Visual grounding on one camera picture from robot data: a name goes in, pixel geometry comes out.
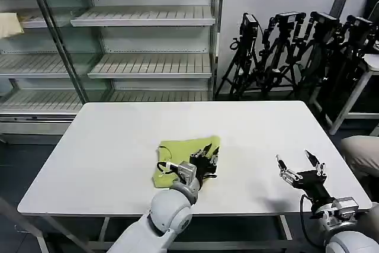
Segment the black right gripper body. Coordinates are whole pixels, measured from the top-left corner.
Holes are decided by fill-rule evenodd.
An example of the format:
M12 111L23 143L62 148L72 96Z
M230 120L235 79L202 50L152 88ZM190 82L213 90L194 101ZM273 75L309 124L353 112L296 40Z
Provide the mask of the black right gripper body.
M293 182L293 187L303 190L312 203L330 203L331 196L324 187L326 176L317 175L316 170L297 173L301 178Z

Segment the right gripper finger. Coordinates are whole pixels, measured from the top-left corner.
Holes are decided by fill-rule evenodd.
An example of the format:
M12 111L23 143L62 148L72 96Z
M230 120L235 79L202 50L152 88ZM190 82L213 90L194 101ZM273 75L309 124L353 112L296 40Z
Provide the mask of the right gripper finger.
M309 152L308 150L305 149L304 151L308 160L310 161L312 166L315 168L316 174L318 176L325 176L325 163L320 163L317 157L313 155L311 152Z
M280 177L289 185L293 186L294 181L296 181L296 173L287 168L286 164L279 155L276 155L276 159L278 162L278 167L280 169Z

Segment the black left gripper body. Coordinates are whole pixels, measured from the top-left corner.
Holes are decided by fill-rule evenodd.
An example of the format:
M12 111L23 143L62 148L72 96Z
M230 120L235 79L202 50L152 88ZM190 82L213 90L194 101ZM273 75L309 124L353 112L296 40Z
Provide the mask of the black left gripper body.
M207 156L202 154L192 154L189 162L196 166L196 178L204 180L206 178L215 178L217 166L211 162Z

